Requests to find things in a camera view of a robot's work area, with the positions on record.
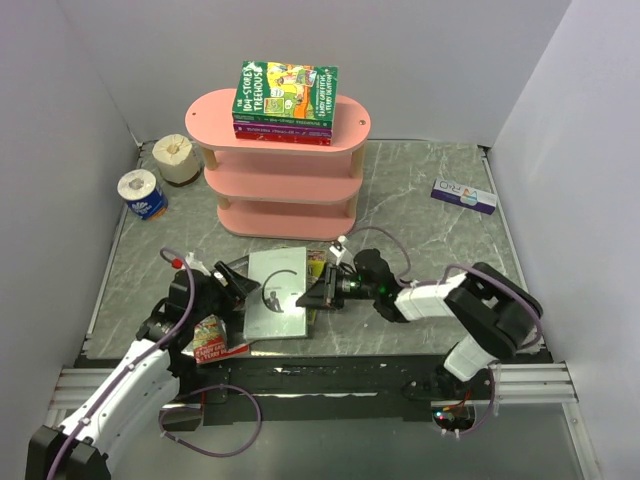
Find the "grey Great Gatsby book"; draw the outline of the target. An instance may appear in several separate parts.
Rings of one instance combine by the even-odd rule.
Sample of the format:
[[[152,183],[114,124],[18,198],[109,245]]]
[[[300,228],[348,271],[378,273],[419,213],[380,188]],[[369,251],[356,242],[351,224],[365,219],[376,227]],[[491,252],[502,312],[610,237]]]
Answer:
[[[259,286],[246,299],[243,334],[248,342],[307,336],[307,315],[298,299],[307,290],[305,247],[249,255],[248,277]]]

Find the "red 156-storey treehouse book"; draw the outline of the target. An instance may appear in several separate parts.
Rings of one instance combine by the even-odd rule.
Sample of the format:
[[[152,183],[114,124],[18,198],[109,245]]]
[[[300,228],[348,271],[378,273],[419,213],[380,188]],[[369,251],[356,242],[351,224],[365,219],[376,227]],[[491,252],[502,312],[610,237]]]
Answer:
[[[238,140],[255,140],[255,141],[281,142],[281,143],[289,143],[289,144],[304,144],[304,145],[317,145],[317,146],[330,146],[332,144],[331,138],[281,135],[281,134],[273,134],[273,133],[237,132],[235,134],[235,138]]]

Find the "purple 117-storey treehouse book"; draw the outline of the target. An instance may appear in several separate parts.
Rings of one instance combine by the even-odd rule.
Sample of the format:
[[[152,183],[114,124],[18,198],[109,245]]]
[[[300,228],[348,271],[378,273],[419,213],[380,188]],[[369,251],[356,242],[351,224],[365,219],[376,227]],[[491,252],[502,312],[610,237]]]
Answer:
[[[234,122],[233,128],[236,133],[238,132],[260,133],[260,134],[306,136],[306,137],[329,138],[329,139],[333,137],[333,131],[331,129],[299,127],[299,126],[292,126],[292,125]]]

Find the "green 104-storey treehouse book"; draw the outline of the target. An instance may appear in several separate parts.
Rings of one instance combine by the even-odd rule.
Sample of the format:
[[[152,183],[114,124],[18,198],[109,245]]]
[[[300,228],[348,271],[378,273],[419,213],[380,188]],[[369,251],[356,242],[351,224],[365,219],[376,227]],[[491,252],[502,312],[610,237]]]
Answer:
[[[245,61],[232,104],[232,118],[331,129],[339,68]]]

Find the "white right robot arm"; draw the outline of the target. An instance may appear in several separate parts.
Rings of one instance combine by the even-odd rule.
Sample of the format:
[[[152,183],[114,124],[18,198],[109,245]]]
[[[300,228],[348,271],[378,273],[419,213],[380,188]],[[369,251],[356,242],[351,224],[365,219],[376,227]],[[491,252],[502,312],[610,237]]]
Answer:
[[[450,265],[436,282],[403,284],[375,248],[358,252],[351,264],[337,255],[296,305],[338,310],[348,299],[371,300],[374,309],[391,323],[457,320],[466,336],[428,377],[432,389],[452,399],[468,391],[480,371],[512,358],[542,336],[539,302],[484,262],[471,267]]]

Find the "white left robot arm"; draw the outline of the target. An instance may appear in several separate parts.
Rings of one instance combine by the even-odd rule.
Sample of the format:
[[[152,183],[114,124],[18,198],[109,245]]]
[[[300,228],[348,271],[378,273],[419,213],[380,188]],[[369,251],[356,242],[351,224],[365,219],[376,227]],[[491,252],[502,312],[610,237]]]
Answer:
[[[60,425],[33,434],[26,478],[111,478],[128,445],[163,406],[196,394],[196,362],[183,352],[196,326],[211,316],[234,316],[259,287],[223,262],[207,270],[182,261],[117,367]]]

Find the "black Maugham book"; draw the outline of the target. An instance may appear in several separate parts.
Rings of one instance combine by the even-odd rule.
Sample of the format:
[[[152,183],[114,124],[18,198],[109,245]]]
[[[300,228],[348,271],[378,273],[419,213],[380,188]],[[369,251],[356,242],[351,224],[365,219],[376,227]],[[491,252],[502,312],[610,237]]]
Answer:
[[[230,266],[237,273],[247,277],[247,267],[248,267],[248,258],[247,257],[243,257],[243,258],[238,259],[238,260],[234,260],[234,261],[230,261],[230,262],[224,262],[224,263],[227,264],[228,266]]]

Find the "lime green treehouse book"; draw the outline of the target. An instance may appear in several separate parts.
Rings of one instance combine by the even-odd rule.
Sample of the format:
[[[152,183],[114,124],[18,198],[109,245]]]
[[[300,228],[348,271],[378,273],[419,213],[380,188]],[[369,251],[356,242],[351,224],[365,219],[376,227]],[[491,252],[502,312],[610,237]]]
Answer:
[[[311,287],[322,273],[326,262],[326,252],[324,250],[307,250],[307,287]],[[306,308],[307,326],[311,327],[315,323],[317,312]]]

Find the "red 13-storey treehouse book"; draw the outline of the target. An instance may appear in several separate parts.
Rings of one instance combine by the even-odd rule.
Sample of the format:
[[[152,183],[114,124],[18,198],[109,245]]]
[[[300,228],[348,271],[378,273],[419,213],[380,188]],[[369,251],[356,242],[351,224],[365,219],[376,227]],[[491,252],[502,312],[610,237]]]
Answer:
[[[239,343],[232,340],[226,333],[223,322],[214,315],[205,318],[195,327],[191,346],[198,365],[250,353],[250,345],[244,340]]]

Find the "pink three-tier shelf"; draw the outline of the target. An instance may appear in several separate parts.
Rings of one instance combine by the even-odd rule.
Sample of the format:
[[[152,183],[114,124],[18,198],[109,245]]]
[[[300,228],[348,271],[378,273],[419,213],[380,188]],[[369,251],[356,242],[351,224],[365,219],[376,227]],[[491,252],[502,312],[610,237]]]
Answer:
[[[371,128],[365,107],[339,96],[334,138],[320,146],[236,138],[234,97],[232,88],[207,93],[185,115],[223,227],[239,236],[319,241],[351,231]]]

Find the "beige toilet paper roll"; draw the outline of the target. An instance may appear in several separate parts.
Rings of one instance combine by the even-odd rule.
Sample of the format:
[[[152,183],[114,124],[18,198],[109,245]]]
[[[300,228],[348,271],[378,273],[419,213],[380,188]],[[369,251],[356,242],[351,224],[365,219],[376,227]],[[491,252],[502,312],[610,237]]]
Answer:
[[[182,187],[193,183],[200,175],[200,161],[191,141],[183,135],[171,134],[159,139],[153,146],[152,155],[160,175],[170,185]]]

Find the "blue wrapped toilet paper roll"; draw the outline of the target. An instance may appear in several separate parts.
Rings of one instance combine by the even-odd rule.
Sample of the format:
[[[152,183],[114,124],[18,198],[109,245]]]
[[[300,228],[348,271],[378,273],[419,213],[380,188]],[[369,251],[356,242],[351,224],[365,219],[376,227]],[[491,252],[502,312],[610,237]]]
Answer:
[[[158,217],[168,207],[168,199],[155,175],[145,169],[124,174],[118,181],[117,191],[131,212],[141,220]]]

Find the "purple white small box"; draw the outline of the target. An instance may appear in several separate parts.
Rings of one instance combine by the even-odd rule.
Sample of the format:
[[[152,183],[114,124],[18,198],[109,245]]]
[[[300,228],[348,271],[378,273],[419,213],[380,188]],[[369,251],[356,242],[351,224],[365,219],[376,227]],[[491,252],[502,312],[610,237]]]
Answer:
[[[431,197],[487,215],[495,212],[498,203],[498,197],[493,193],[443,178],[434,180]]]

